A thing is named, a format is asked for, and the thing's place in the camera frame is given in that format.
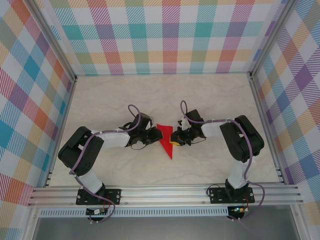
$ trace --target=metal bracket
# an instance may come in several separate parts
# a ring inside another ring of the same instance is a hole
[[[111,200],[115,205],[120,204],[121,189],[105,189],[104,198]],[[87,193],[84,189],[79,189],[76,197],[76,205],[101,205],[104,201]]]
[[[210,203],[211,204],[253,204],[255,202],[254,192],[251,187],[247,187],[245,193],[238,197],[235,201],[230,201],[225,187],[209,188]]]
[[[250,71],[248,71],[246,73],[246,77],[247,77],[249,82],[253,82],[255,80],[254,77],[252,76],[252,72],[250,72]]]

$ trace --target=plaid wall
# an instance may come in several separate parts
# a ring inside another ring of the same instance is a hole
[[[273,136],[309,230],[320,236],[320,0],[300,0],[257,75]]]
[[[276,26],[277,20],[281,16],[281,13],[282,13],[284,7],[286,6],[287,1],[288,0],[281,0],[281,3],[279,5],[278,9],[276,10],[275,15],[273,16],[273,19],[272,19],[267,31],[265,32],[265,34],[263,36],[263,39],[262,39],[262,41],[261,41],[261,43],[259,45],[259,48],[258,48],[258,50],[256,51],[256,53],[254,55],[253,61],[250,64],[248,72],[251,72],[253,70],[253,68],[254,68],[254,66],[255,66],[255,64],[257,62],[257,59],[260,56],[260,53],[261,53],[262,49],[264,49],[264,47],[265,47],[265,45],[266,45],[266,43],[267,43],[267,41],[269,39],[270,34],[273,32],[274,27]]]
[[[0,240],[15,240],[45,178],[71,80],[23,1],[0,6]]]
[[[37,0],[81,75],[247,72],[284,1]]]

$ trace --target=yellow object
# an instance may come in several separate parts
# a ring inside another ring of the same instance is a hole
[[[175,146],[180,146],[180,144],[177,143],[177,142],[175,142],[175,141],[170,141],[170,143],[171,143],[172,145],[175,145]]]

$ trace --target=marble floor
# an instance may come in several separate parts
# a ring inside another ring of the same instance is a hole
[[[249,179],[277,182],[274,162],[245,74],[153,74],[79,77],[61,146],[80,126],[112,130],[131,122],[127,105],[136,105],[155,124],[177,128],[180,102],[197,109],[204,120],[246,115],[262,135],[265,147],[252,165]],[[173,160],[159,142],[142,150],[102,149],[93,166],[106,185],[163,185],[224,183],[233,159],[223,137],[192,146],[174,146]],[[78,185],[57,159],[51,186]]]

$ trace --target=red triangle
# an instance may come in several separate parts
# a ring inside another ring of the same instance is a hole
[[[163,126],[163,125],[156,125],[156,128],[162,132],[163,138],[159,140],[162,147],[172,159],[173,157],[173,145],[170,143],[170,136],[174,132],[174,128],[172,126]]]

